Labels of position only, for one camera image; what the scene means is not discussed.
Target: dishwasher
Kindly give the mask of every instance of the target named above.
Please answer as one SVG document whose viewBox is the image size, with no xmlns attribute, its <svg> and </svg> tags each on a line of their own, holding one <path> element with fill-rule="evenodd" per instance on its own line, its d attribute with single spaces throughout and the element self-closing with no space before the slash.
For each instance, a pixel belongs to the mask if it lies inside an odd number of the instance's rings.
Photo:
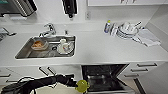
<svg viewBox="0 0 168 94">
<path fill-rule="evenodd" d="M 85 94 L 135 94 L 117 76 L 128 64 L 82 65 L 83 79 L 90 87 Z"/>
</svg>

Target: sink basin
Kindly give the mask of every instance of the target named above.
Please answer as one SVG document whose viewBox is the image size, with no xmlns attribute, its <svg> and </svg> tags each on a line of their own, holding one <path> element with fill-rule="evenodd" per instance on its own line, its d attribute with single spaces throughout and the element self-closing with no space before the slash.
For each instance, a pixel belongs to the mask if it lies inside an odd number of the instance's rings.
<svg viewBox="0 0 168 94">
<path fill-rule="evenodd" d="M 70 53 L 60 54 L 57 51 L 57 46 L 60 45 L 61 39 L 66 39 L 67 43 L 73 44 L 74 48 Z M 47 41 L 49 45 L 45 50 L 33 50 L 31 46 L 34 44 L 34 40 Z M 15 56 L 15 58 L 24 59 L 24 58 L 71 57 L 74 55 L 74 51 L 75 51 L 75 36 L 33 37 L 27 41 L 27 43 Z"/>
</svg>

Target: wall-mounted dispenser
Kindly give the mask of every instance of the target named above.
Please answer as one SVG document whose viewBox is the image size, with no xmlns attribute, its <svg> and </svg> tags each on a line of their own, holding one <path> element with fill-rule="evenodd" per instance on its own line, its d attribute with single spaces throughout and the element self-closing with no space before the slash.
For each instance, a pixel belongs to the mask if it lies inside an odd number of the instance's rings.
<svg viewBox="0 0 168 94">
<path fill-rule="evenodd" d="M 74 14 L 77 14 L 76 0 L 62 0 L 65 10 L 65 14 L 69 15 L 69 18 L 73 18 Z"/>
<path fill-rule="evenodd" d="M 33 0 L 0 0 L 0 17 L 4 14 L 30 16 L 37 8 Z"/>
</svg>

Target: wall outlet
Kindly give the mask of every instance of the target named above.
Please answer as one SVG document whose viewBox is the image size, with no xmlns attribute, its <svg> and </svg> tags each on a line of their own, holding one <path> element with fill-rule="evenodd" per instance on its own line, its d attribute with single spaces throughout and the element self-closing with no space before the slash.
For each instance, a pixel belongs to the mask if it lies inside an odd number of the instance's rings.
<svg viewBox="0 0 168 94">
<path fill-rule="evenodd" d="M 86 11 L 85 12 L 85 19 L 86 20 L 90 20 L 91 19 L 91 12 L 90 11 Z"/>
</svg>

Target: towel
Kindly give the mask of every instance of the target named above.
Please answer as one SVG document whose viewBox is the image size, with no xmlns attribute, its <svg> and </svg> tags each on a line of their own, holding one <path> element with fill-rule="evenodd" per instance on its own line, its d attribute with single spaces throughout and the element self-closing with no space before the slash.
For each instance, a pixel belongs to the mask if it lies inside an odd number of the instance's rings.
<svg viewBox="0 0 168 94">
<path fill-rule="evenodd" d="M 139 33 L 136 34 L 132 39 L 136 42 L 144 44 L 147 47 L 161 44 L 160 40 L 148 29 L 140 29 Z"/>
</svg>

